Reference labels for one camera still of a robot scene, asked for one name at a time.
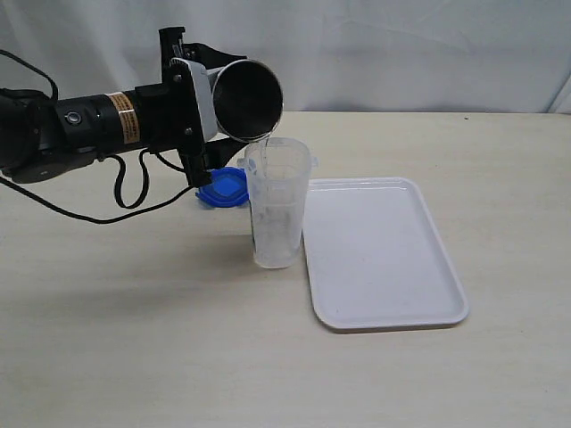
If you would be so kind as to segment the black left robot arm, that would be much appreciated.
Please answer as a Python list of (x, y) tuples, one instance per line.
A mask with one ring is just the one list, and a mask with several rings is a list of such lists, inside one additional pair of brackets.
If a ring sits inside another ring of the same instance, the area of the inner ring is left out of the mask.
[(34, 89), (1, 91), (1, 171), (31, 184), (84, 168), (114, 154), (175, 150), (188, 184), (210, 182), (206, 116), (207, 73), (236, 61), (200, 43), (184, 28), (160, 29), (161, 82), (110, 94), (62, 99)]

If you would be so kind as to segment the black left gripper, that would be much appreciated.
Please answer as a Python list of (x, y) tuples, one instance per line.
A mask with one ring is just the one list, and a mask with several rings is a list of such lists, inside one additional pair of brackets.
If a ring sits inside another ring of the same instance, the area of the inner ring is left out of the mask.
[(183, 61), (201, 63), (207, 70), (223, 68), (246, 59), (245, 55), (224, 53), (202, 43), (183, 44), (183, 27), (159, 30), (161, 82), (138, 86), (142, 142), (153, 155), (175, 150), (190, 186), (210, 183), (208, 169), (221, 169), (246, 147), (231, 137), (205, 145), (194, 78)]

